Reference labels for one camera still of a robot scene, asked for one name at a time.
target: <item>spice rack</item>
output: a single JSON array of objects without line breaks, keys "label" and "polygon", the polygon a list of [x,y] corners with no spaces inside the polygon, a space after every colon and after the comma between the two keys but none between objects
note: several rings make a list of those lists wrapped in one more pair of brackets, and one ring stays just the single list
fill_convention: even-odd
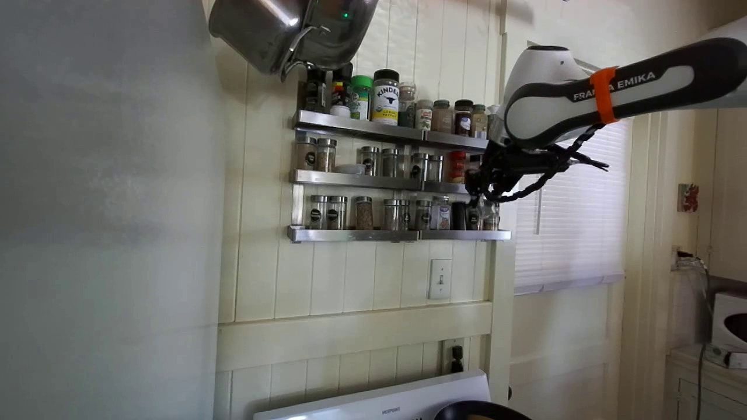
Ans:
[{"label": "spice rack", "polygon": [[[351,137],[365,137],[375,141],[410,145],[410,147],[438,147],[438,149],[466,149],[484,151],[488,139],[462,137],[451,132],[415,131],[406,125],[386,125],[360,119],[341,119],[322,111],[299,110],[294,119],[297,131],[327,131],[344,132]],[[389,189],[389,190],[431,190],[443,196],[466,196],[465,183],[452,182],[420,182],[420,180],[393,180],[322,169],[294,169],[290,182],[294,183],[291,226],[287,237],[294,243],[344,243],[344,240],[386,240],[386,243],[410,243],[410,240],[512,240],[512,231],[330,231],[303,226],[303,200],[306,186],[358,186],[358,189]]]}]

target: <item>window blind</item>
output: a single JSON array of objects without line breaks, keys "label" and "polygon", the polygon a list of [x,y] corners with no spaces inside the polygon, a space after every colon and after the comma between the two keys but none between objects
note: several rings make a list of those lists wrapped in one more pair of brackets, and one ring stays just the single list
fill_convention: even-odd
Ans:
[{"label": "window blind", "polygon": [[515,202],[515,287],[623,274],[627,132],[627,121],[604,125],[581,149],[609,162],[609,172],[571,166]]}]

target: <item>orange band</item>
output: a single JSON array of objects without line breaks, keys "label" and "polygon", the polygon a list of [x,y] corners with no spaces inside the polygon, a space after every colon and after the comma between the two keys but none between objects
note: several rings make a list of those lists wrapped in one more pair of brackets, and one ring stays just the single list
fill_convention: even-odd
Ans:
[{"label": "orange band", "polygon": [[609,88],[615,75],[617,75],[617,67],[603,67],[590,77],[592,97],[597,100],[597,111],[603,124],[617,121],[611,110],[611,88]]}]

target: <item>metal shelf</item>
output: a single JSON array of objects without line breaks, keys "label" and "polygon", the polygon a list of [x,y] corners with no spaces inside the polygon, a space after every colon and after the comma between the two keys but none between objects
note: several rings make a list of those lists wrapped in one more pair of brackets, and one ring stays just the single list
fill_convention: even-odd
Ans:
[{"label": "metal shelf", "polygon": [[512,240],[512,231],[315,231],[303,226],[290,226],[287,237],[294,243],[346,243],[346,240],[383,240],[383,243],[410,243],[410,240]]},{"label": "metal shelf", "polygon": [[320,169],[297,169],[291,175],[291,182],[320,183],[320,186],[362,186],[362,189],[431,190],[431,194],[446,194],[446,196],[466,196],[465,183],[455,183],[455,182],[420,182],[420,180],[369,176],[369,175],[320,172]]},{"label": "metal shelf", "polygon": [[341,119],[341,116],[309,111],[309,110],[299,110],[297,128],[338,131],[338,132],[353,132],[358,137],[371,137],[380,141],[406,141],[406,145],[446,147],[446,149],[484,151],[488,147],[488,139],[484,137],[415,131],[406,125],[388,125],[388,124],[373,124],[362,119]]}]

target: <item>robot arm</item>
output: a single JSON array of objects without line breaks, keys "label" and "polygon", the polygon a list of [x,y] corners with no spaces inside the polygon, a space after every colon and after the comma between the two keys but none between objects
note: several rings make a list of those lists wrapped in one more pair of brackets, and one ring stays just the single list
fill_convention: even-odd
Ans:
[{"label": "robot arm", "polygon": [[[747,19],[689,46],[590,77],[566,46],[529,46],[514,64],[507,97],[484,167],[466,176],[466,189],[488,200],[528,196],[571,162],[608,167],[580,149],[617,119],[747,105]],[[540,182],[507,196],[522,175],[538,172]]]}]

